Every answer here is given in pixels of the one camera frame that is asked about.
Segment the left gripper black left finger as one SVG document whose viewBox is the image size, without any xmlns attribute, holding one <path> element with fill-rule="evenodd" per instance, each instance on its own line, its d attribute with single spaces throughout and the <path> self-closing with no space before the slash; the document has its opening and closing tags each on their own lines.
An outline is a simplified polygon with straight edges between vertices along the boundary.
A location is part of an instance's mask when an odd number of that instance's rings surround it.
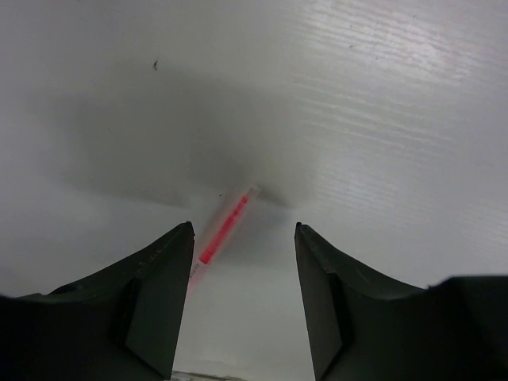
<svg viewBox="0 0 508 381">
<path fill-rule="evenodd" d="M 170 379 L 193 250 L 185 222 L 49 294 L 2 296 L 2 379 Z"/>
</svg>

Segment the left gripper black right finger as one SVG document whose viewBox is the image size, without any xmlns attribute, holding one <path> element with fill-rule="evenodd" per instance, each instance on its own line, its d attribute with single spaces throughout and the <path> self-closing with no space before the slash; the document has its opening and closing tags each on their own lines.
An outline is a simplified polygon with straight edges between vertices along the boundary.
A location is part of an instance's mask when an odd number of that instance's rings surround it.
<svg viewBox="0 0 508 381">
<path fill-rule="evenodd" d="M 296 225 L 294 242 L 316 379 L 506 379 L 504 275 L 419 288 L 352 258 L 308 225 Z"/>
</svg>

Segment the pink pen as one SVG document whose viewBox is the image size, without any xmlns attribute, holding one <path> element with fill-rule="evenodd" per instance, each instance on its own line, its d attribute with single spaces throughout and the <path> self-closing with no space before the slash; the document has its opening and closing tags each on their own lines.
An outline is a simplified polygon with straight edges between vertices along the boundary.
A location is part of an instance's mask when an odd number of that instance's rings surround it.
<svg viewBox="0 0 508 381">
<path fill-rule="evenodd" d="M 232 194 L 224 195 L 221 206 L 210 219 L 194 244 L 187 294 L 189 298 L 198 287 L 209 267 L 219 256 L 242 222 L 251 205 L 258 198 L 260 188 L 249 184 Z"/>
</svg>

